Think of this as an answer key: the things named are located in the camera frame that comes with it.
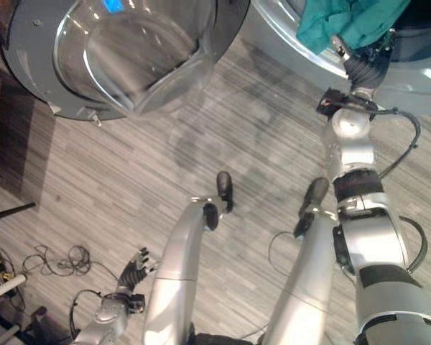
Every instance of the washing machine door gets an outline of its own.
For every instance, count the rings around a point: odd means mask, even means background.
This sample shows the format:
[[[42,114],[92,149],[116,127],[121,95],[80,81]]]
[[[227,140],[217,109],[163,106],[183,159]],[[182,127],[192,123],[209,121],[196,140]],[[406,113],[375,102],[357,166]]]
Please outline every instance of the washing machine door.
[[[169,114],[207,84],[248,6],[249,0],[21,0],[1,34],[9,37],[4,55],[15,76],[59,115]]]

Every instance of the teal cloth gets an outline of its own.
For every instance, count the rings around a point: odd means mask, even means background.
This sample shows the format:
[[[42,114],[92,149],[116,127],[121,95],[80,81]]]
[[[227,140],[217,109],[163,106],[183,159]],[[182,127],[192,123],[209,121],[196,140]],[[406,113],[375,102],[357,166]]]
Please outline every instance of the teal cloth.
[[[356,49],[377,41],[399,18],[410,0],[307,0],[297,38],[319,54],[339,34]]]

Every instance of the floor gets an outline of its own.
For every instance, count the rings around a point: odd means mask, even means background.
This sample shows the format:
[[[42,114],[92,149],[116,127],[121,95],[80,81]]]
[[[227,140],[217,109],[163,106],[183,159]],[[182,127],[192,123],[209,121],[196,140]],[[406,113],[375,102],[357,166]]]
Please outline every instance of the floor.
[[[0,210],[25,201],[38,207],[0,220],[0,246],[17,267],[34,246],[63,256],[74,244],[119,274],[137,248],[159,260],[189,197],[215,192],[218,171],[232,174],[236,206],[204,236],[193,320],[197,331],[240,337],[265,325],[285,277],[267,262],[278,231],[290,231],[308,183],[323,175],[315,113],[321,91],[237,39],[217,64],[203,96],[160,119],[107,121],[98,128],[50,115],[40,101],[6,97],[0,119]],[[384,181],[398,212],[425,228],[430,250],[414,274],[431,292],[431,117],[422,118],[420,146]],[[372,137],[379,167],[407,147],[413,131],[402,120],[377,120]],[[325,199],[335,209],[332,193]],[[412,253],[420,239],[406,227]],[[300,242],[283,236],[272,259],[287,271]],[[138,289],[149,292],[152,278]],[[101,267],[82,277],[29,276],[27,312],[45,305],[66,325],[80,289],[108,293]],[[356,335],[354,289],[335,266],[327,331],[334,344]],[[98,301],[83,297],[75,322],[85,324]],[[118,344],[138,344],[144,316],[133,316]],[[249,339],[255,341],[259,333]],[[324,344],[331,344],[329,339]]]

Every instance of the blue light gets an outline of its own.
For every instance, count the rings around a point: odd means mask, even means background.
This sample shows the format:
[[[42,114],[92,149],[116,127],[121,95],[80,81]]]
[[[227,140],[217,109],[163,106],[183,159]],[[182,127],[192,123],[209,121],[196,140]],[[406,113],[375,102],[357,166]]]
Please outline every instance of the blue light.
[[[103,0],[103,4],[110,13],[121,12],[124,10],[121,0]]]

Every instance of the washing machine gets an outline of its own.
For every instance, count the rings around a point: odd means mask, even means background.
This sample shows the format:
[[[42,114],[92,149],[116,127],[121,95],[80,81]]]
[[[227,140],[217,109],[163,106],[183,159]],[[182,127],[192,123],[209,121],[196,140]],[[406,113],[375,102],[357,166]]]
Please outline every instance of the washing machine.
[[[241,25],[246,41],[304,79],[349,89],[336,53],[315,55],[296,38],[305,4],[0,0],[0,48],[9,70],[54,114],[98,123],[169,114],[194,99]],[[375,101],[431,114],[431,0],[412,0],[395,27],[393,62]]]
[[[297,39],[305,5],[306,0],[252,0],[241,36],[319,88],[349,90],[333,50],[315,55]],[[431,114],[431,0],[411,0],[394,28],[391,64],[375,101]]]
[[[249,2],[0,0],[0,50],[55,115],[170,114],[210,80]]]

